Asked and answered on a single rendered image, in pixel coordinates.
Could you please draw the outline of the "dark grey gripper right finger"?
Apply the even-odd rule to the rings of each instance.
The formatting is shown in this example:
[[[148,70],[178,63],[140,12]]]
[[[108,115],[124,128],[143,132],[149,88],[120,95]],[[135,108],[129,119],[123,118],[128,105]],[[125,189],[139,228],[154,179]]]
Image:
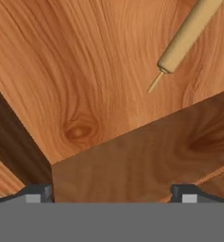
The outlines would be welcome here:
[[[194,184],[173,184],[171,186],[171,202],[177,203],[210,203],[222,202],[224,198],[202,191]]]

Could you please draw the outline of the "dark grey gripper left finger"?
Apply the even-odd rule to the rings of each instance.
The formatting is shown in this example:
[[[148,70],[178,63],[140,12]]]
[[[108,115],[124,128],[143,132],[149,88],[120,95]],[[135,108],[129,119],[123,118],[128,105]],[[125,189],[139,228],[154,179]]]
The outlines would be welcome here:
[[[51,201],[52,191],[50,184],[29,184],[13,195],[0,198],[0,203],[49,203]]]

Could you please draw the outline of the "light wooden rolling pin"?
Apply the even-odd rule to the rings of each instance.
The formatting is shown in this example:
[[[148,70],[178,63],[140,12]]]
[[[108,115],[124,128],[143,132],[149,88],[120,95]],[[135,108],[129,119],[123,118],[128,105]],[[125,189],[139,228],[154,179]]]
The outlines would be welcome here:
[[[157,61],[159,74],[149,85],[148,93],[152,92],[163,75],[172,74],[178,69],[199,35],[221,7],[223,1],[198,0],[195,3]]]

